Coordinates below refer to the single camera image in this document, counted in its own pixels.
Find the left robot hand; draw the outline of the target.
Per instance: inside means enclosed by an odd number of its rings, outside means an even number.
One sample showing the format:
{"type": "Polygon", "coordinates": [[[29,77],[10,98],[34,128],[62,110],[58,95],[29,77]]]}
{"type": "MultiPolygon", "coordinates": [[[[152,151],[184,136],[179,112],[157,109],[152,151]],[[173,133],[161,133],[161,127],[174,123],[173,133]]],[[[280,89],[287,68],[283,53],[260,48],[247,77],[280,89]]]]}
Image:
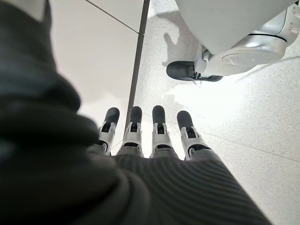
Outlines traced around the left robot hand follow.
{"type": "Polygon", "coordinates": [[[152,155],[141,149],[142,111],[131,111],[116,156],[119,119],[101,128],[79,115],[80,97],[56,69],[46,0],[0,3],[0,222],[3,225],[268,225],[270,221],[204,143],[190,114],[170,142],[155,106],[152,155]]]}

